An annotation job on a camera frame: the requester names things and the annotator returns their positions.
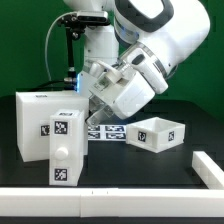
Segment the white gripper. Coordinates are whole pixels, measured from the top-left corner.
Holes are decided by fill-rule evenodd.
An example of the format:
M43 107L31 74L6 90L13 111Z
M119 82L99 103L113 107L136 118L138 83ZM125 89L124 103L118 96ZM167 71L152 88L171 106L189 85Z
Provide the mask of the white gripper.
M89 74L95 78L89 87L89 126L98 126L113 115L129 118L168 88L163 65L146 46L127 49L116 67L95 61Z

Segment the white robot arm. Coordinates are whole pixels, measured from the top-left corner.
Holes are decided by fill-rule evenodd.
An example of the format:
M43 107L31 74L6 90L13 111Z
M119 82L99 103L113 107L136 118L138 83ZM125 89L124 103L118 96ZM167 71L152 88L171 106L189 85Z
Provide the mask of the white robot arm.
M84 77L87 124L126 119L168 88L177 66L205 40L210 19L199 0L63 0L79 20L114 13L107 27L87 26Z

